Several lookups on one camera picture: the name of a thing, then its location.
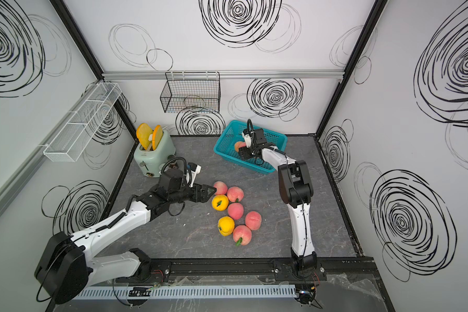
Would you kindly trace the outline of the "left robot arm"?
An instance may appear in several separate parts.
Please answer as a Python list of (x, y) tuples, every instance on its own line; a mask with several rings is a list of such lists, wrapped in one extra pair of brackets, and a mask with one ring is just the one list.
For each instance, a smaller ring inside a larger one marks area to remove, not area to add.
[(125, 234), (167, 213), (172, 204), (208, 202), (216, 188), (196, 183), (195, 177), (190, 170), (168, 169), (148, 192), (130, 197), (117, 214), (73, 234), (53, 235), (34, 273), (48, 294), (46, 300), (65, 304), (87, 287), (147, 270), (150, 259), (138, 248), (115, 256), (98, 255)]

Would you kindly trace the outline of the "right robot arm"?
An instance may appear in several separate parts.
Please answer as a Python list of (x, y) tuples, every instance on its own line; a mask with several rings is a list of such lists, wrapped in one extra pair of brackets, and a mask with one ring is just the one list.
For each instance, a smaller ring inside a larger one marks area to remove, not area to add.
[(278, 173), (279, 195), (287, 205), (292, 229), (291, 266), (296, 278), (304, 279), (317, 268), (317, 254), (312, 241), (309, 211), (314, 194), (308, 165), (289, 157), (265, 138), (263, 129), (243, 130), (245, 147), (241, 159), (261, 159)]

